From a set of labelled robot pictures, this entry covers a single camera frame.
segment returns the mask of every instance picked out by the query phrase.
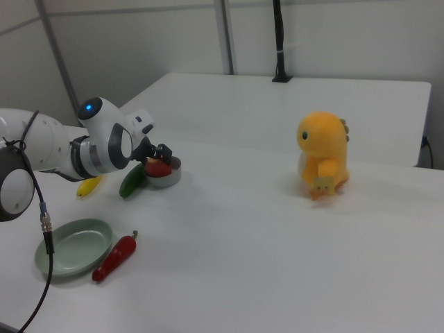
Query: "green pepper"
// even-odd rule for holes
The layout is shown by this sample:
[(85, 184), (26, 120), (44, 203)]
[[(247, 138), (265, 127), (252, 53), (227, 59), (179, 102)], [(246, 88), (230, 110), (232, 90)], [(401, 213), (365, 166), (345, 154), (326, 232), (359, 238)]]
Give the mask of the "green pepper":
[(145, 180), (145, 164), (135, 166), (120, 185), (119, 194), (122, 198), (129, 197), (136, 188)]

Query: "red chili pepper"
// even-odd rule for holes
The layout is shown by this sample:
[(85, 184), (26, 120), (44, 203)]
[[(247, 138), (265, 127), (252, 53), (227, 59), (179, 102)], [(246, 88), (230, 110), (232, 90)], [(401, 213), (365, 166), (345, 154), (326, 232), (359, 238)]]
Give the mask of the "red chili pepper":
[(133, 231), (132, 236), (123, 236), (112, 248), (105, 261), (92, 272), (93, 281), (103, 281), (122, 262), (128, 259), (136, 250), (137, 231)]

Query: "black pole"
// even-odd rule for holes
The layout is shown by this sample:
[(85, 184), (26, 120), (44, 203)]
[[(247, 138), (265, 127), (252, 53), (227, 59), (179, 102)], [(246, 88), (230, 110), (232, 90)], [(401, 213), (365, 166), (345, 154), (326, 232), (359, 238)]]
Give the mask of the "black pole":
[(276, 53), (277, 53), (277, 70), (273, 82), (289, 82), (291, 76), (285, 74), (284, 63), (284, 22), (282, 21), (282, 13), (280, 11), (280, 0), (273, 0), (273, 9), (275, 12), (275, 32), (276, 32)]

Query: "white wall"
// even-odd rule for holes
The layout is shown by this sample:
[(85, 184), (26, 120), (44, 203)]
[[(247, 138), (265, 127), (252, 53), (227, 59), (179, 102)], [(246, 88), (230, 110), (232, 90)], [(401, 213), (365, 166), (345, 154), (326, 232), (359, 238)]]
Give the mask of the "white wall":
[(0, 74), (0, 108), (38, 109), (76, 124), (34, 1), (0, 1)]
[[(444, 1), (299, 2), (303, 4), (282, 6), (287, 73), (430, 82), (425, 134), (430, 136), (435, 167), (444, 169)], [(274, 76), (271, 4), (229, 0), (237, 74)], [(421, 164), (427, 165), (428, 159), (427, 151), (423, 151)]]
[(229, 70), (213, 0), (45, 4), (80, 103), (120, 106), (169, 72)]

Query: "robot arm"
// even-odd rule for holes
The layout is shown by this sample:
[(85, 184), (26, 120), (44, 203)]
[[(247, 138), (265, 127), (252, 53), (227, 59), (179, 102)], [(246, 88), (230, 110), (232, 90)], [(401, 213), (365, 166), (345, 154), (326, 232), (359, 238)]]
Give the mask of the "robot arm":
[[(31, 178), (9, 144), (20, 140), (32, 116), (29, 111), (0, 109), (0, 221), (16, 219), (32, 201)], [(111, 102), (96, 97), (81, 105), (78, 119), (89, 136), (71, 142), (59, 121), (36, 116), (24, 140), (32, 170), (79, 181), (124, 169), (131, 160), (171, 161), (171, 150), (152, 145), (146, 136), (154, 123), (145, 110), (125, 116)]]

